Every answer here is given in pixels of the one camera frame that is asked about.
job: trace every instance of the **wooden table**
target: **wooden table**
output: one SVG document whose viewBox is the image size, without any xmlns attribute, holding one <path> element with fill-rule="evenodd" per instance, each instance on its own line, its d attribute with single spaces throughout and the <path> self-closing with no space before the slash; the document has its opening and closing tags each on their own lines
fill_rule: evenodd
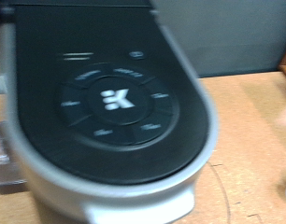
<svg viewBox="0 0 286 224">
<path fill-rule="evenodd" d="M 197 183 L 195 209 L 177 223 L 285 224 L 286 77 L 201 80 L 219 112 L 220 138 Z M 38 223 L 29 192 L 0 195 L 0 224 L 12 223 Z"/>
</svg>

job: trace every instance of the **coffee maker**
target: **coffee maker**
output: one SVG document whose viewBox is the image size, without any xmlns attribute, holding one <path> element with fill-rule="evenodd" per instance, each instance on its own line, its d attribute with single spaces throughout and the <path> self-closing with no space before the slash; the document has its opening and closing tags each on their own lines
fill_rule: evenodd
<svg viewBox="0 0 286 224">
<path fill-rule="evenodd" d="M 5 0 L 0 16 L 1 134 L 42 223 L 162 224 L 190 213 L 217 116 L 151 2 Z"/>
</svg>

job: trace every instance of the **control panel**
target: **control panel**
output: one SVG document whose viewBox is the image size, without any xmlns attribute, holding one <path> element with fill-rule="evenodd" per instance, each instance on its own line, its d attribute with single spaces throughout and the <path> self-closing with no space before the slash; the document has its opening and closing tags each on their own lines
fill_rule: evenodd
<svg viewBox="0 0 286 224">
<path fill-rule="evenodd" d="M 88 2 L 98 4 L 15 5 L 21 129 L 42 158 L 80 178 L 171 176 L 207 140 L 203 100 L 149 5 Z"/>
<path fill-rule="evenodd" d="M 167 130 L 171 93 L 156 77 L 111 63 L 89 65 L 61 85 L 57 103 L 69 127 L 118 146 L 148 142 Z"/>
</svg>

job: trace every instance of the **button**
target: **button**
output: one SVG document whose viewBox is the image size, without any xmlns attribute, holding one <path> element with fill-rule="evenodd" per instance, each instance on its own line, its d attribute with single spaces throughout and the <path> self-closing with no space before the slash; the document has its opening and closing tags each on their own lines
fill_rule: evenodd
<svg viewBox="0 0 286 224">
<path fill-rule="evenodd" d="M 68 125 L 73 125 L 91 114 L 84 110 L 81 98 L 83 91 L 62 86 L 61 101 L 59 107 L 64 112 Z"/>
<path fill-rule="evenodd" d="M 95 119 L 94 117 L 89 117 L 76 124 L 74 128 L 90 138 L 108 144 L 127 146 L 134 143 L 134 139 L 128 133 L 127 127 L 112 126 Z"/>
<path fill-rule="evenodd" d="M 144 87 L 150 93 L 150 98 L 154 102 L 154 109 L 166 114 L 172 114 L 172 101 L 169 90 L 159 79 L 153 79 L 146 83 Z"/>
<path fill-rule="evenodd" d="M 134 81 L 138 84 L 148 82 L 149 80 L 153 79 L 154 77 L 147 75 L 144 71 L 140 71 L 138 69 L 133 69 L 125 66 L 119 66 L 112 64 L 112 75 L 127 78 L 131 81 Z"/>
<path fill-rule="evenodd" d="M 81 89 L 88 88 L 100 77 L 104 77 L 107 74 L 107 65 L 104 63 L 88 65 L 72 76 L 68 83 L 79 87 Z"/>
<path fill-rule="evenodd" d="M 140 51 L 140 50 L 130 51 L 128 53 L 128 55 L 129 55 L 129 57 L 131 59 L 134 59 L 134 60 L 146 59 L 146 54 L 143 51 Z"/>
<path fill-rule="evenodd" d="M 148 142 L 164 133 L 171 121 L 171 116 L 153 112 L 148 118 L 131 125 L 137 144 Z"/>
<path fill-rule="evenodd" d="M 105 122 L 127 125 L 145 118 L 150 109 L 147 93 L 119 77 L 104 77 L 88 90 L 87 103 Z"/>
</svg>

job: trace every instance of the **gray wall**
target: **gray wall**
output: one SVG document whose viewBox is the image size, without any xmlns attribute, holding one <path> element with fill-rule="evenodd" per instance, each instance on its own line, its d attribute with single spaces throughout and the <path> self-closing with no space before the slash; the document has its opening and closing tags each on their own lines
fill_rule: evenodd
<svg viewBox="0 0 286 224">
<path fill-rule="evenodd" d="M 153 0 L 201 77 L 273 71 L 286 52 L 286 0 Z"/>
</svg>

